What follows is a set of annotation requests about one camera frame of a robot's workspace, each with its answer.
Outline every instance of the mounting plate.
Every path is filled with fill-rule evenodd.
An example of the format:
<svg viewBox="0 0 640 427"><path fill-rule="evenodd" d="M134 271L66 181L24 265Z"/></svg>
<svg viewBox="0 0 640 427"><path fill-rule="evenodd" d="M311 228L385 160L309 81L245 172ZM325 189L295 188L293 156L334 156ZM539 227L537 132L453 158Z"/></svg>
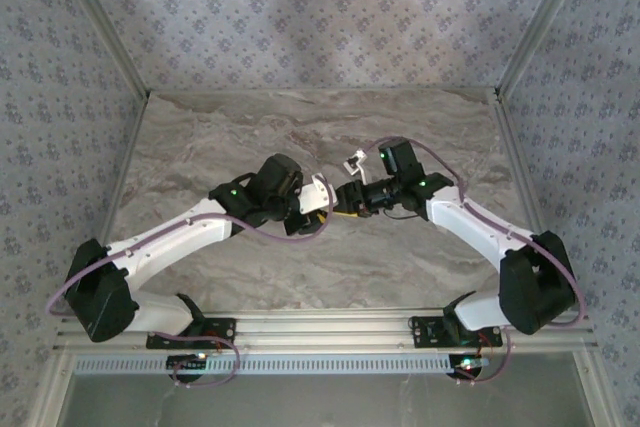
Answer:
<svg viewBox="0 0 640 427"><path fill-rule="evenodd" d="M444 317L411 317L409 319L409 328L413 336L413 346L416 349L488 347L480 335L474 335L473 338L456 342L444 326ZM502 334L500 329L495 329L492 327L481 329L478 334L482 334L489 341L491 347L502 347Z"/></svg>
<svg viewBox="0 0 640 427"><path fill-rule="evenodd" d="M202 321L202 329L197 336L213 335L233 343L236 338L236 319L233 318L205 318ZM191 349L229 349L226 345L208 340L167 340L158 335L147 336L147 349L149 350L191 350Z"/></svg>

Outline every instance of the black bracket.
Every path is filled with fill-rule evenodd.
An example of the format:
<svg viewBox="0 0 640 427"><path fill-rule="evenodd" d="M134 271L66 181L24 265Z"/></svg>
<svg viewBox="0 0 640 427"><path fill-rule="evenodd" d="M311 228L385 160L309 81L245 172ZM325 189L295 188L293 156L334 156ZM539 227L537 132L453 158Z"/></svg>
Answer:
<svg viewBox="0 0 640 427"><path fill-rule="evenodd" d="M201 329L197 336L215 336L227 340L233 344L236 338L236 319L232 318L205 318L201 321ZM168 340L159 335L147 336L147 349L149 350L211 350L229 349L221 342L209 340Z"/></svg>
<svg viewBox="0 0 640 427"><path fill-rule="evenodd" d="M472 335L468 338L460 340L454 339L447 331L444 317L411 317L409 328L413 336L413 346L416 349L502 347L502 335L498 328L480 329L477 332L471 332Z"/></svg>

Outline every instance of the patterned wallpaper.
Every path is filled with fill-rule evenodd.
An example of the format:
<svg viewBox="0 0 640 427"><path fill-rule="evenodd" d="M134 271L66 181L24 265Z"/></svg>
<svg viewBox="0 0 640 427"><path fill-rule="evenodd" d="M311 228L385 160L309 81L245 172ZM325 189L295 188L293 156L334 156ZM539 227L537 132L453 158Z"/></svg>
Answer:
<svg viewBox="0 0 640 427"><path fill-rule="evenodd" d="M48 296L99 233L137 111L76 0L0 0L0 425L28 415Z"/></svg>
<svg viewBox="0 0 640 427"><path fill-rule="evenodd" d="M508 104L640 425L640 1L567 0Z"/></svg>
<svg viewBox="0 0 640 427"><path fill-rule="evenodd" d="M100 0L154 89L496 85L540 0Z"/></svg>

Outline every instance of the marble surface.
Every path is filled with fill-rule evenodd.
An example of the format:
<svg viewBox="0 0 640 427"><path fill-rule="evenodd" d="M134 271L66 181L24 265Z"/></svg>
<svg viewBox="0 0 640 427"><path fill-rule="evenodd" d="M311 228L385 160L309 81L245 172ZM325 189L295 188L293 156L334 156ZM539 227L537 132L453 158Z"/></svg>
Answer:
<svg viewBox="0 0 640 427"><path fill-rule="evenodd" d="M350 180L342 162L365 143L404 135L432 146L469 180L469 194L523 225L484 95L440 90L153 95L137 139L112 240L182 213L216 185L257 171L271 154L305 178ZM419 153L425 171L441 168ZM382 163L369 161L381 177ZM395 215L401 215L398 208ZM284 235L276 223L265 226ZM205 310L431 307L497 283L464 242L421 219L334 217L315 242L278 245L242 234L182 259L145 290L190 295Z"/></svg>

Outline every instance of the gray marble table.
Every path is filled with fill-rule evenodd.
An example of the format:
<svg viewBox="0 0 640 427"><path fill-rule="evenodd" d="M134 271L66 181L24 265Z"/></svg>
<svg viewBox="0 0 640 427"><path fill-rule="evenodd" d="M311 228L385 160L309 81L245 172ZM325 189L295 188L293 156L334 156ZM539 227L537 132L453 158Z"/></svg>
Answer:
<svg viewBox="0 0 640 427"><path fill-rule="evenodd" d="M484 95L431 89L179 94L149 101L111 239L169 220L275 152L295 159L307 179L323 172L341 185L350 179L342 162L386 135L429 144L468 179L475 200L523 225ZM442 171L426 154L419 158L427 172ZM384 175L378 159L368 165ZM278 224L266 230L284 235ZM315 242L299 246L243 234L186 257L145 289L186 293L204 310L435 307L496 282L488 262L453 235L420 219L380 215L334 217Z"/></svg>

